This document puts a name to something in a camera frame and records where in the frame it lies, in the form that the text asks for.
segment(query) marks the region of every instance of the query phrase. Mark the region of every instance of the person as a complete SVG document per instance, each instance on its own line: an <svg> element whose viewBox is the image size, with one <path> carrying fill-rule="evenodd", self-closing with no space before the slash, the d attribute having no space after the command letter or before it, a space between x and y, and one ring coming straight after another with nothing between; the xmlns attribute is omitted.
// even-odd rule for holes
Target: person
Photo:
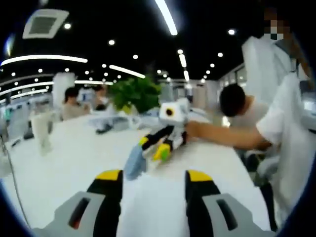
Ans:
<svg viewBox="0 0 316 237"><path fill-rule="evenodd" d="M281 27L291 54L300 63L310 87L315 90L311 69L286 22L280 21L275 9L266 8L265 19ZM218 127L189 122L188 139L202 138L214 143L253 150L262 142L280 145L278 169L271 181L275 217L282 224L297 203L307 183L316 151L316 134L301 123L300 78L296 72L285 76L267 114L252 128Z"/></svg>
<svg viewBox="0 0 316 237"><path fill-rule="evenodd" d="M90 108L87 104L81 106L77 102L79 91L75 87L69 87L65 91L65 101L62 109L62 119L74 119L83 115L87 115L90 112Z"/></svg>
<svg viewBox="0 0 316 237"><path fill-rule="evenodd" d="M221 112L233 127L253 127L268 111L268 104L246 95L237 83L225 86L219 97Z"/></svg>
<svg viewBox="0 0 316 237"><path fill-rule="evenodd" d="M109 105L109 99L107 95L107 86L106 85L97 85L95 90L95 98L93 100L93 109L95 110L106 110Z"/></svg>

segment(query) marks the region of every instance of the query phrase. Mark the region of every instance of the person's arm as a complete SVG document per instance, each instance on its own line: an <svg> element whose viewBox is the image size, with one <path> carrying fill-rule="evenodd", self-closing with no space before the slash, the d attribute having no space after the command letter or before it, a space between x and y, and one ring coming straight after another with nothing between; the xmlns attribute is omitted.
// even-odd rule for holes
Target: person's arm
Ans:
<svg viewBox="0 0 316 237"><path fill-rule="evenodd" d="M197 138L243 150L253 150L265 141L256 128L246 130L190 122L187 126L187 132L189 136L194 134L193 136Z"/></svg>

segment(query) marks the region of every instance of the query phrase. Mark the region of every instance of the white table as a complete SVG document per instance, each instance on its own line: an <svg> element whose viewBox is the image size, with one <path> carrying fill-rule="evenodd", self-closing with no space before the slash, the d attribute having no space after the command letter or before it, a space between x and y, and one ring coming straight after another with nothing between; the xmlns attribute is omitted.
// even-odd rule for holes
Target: white table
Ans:
<svg viewBox="0 0 316 237"><path fill-rule="evenodd" d="M34 140L9 149L27 219L32 228L43 228L54 211L78 191L86 191L102 171L122 169L128 155L148 130L126 130L96 135L88 125L90 116L54 125L50 136L53 151L41 157ZM192 115L191 119L206 119ZM210 174L221 192L229 192L252 213L254 222L269 229L264 199L232 148L194 142L174 152L166 165L151 169L153 176L183 182L184 171L195 168ZM3 184L20 212L12 174Z"/></svg>

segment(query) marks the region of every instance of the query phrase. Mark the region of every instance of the potted plant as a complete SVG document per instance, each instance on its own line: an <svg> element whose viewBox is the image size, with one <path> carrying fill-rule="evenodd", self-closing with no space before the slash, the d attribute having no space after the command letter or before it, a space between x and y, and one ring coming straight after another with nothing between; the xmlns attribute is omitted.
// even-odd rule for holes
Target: potted plant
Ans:
<svg viewBox="0 0 316 237"><path fill-rule="evenodd" d="M149 77L129 78L114 83L109 88L114 107L127 114L130 114L133 108L142 114L159 106L160 91L160 85L153 83Z"/></svg>

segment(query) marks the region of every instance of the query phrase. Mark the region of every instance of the ceiling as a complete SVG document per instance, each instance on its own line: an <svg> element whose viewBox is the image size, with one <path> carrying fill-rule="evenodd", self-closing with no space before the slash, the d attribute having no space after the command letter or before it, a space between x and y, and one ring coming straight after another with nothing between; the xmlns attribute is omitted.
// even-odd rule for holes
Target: ceiling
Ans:
<svg viewBox="0 0 316 237"><path fill-rule="evenodd" d="M175 22L178 35L172 36L155 0L49 0L41 5L36 0L16 4L10 1L8 14L2 15L7 24L2 29L0 43L14 36L10 57L33 54L56 54L81 57L87 63L64 60L28 60L2 66L0 83L9 79L39 74L55 74L69 68L78 79L107 81L125 79L129 74L109 69L117 65L142 74L157 70L168 72L172 79L184 78L178 49L186 58L190 79L219 79L243 62L241 45L249 36L260 37L264 31L263 13L254 0L165 0ZM22 39L24 26L30 15L39 8L61 9L69 12L67 23L53 39ZM235 29L236 34L228 34ZM9 58L4 53L1 60ZM51 81L42 77L40 81ZM19 82L34 83L34 78ZM13 83L2 90L14 87Z"/></svg>

